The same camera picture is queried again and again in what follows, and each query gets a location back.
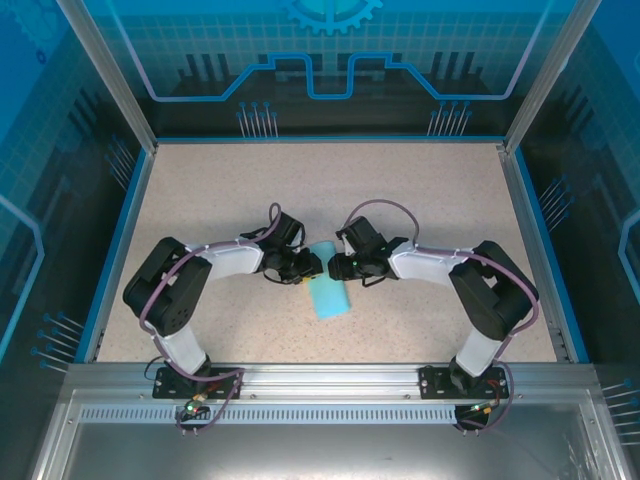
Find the black bracket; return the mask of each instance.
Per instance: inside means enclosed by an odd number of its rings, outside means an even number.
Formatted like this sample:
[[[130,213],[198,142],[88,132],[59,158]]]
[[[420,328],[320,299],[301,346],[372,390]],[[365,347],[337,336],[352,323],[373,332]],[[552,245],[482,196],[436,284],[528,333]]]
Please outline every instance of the black bracket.
[[[506,375],[500,367],[488,368],[480,382],[470,388],[466,395],[451,382],[449,367],[426,366],[418,369],[418,385],[422,400],[492,400],[496,398],[496,391],[487,383],[489,380],[498,382],[500,399],[509,398]]]
[[[216,368],[213,369],[210,376],[223,375],[225,373],[232,372],[235,368]],[[215,389],[211,390],[207,394],[209,400],[224,400],[229,395],[229,392],[233,388],[233,382],[237,379],[237,376],[229,377],[219,382],[219,385]],[[206,383],[195,382],[188,380],[175,370],[169,367],[161,367],[156,372],[155,384],[153,386],[153,392],[151,396],[153,398],[172,399],[172,400],[188,400],[193,398],[198,393],[202,392]],[[232,399],[240,398],[239,386],[236,389],[236,393],[231,397]]]

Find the speckled tabletop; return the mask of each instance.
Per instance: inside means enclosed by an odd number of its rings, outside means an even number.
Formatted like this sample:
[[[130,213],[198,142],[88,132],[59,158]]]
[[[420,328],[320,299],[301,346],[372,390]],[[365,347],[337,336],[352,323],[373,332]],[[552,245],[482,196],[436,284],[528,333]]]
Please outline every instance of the speckled tabletop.
[[[530,268],[495,145],[433,143],[162,145],[144,197],[99,361],[148,361],[157,352],[122,302],[122,290],[158,240],[235,238],[267,225],[278,201],[302,221],[309,244],[334,231],[360,202],[388,198],[421,223],[420,243],[500,243]],[[389,206],[363,212],[387,239],[412,224]],[[260,275],[209,283],[192,325],[214,362],[448,362],[471,324],[453,290],[420,281],[347,285],[351,310],[314,314],[308,288]],[[519,335],[508,361],[555,361],[544,318]]]

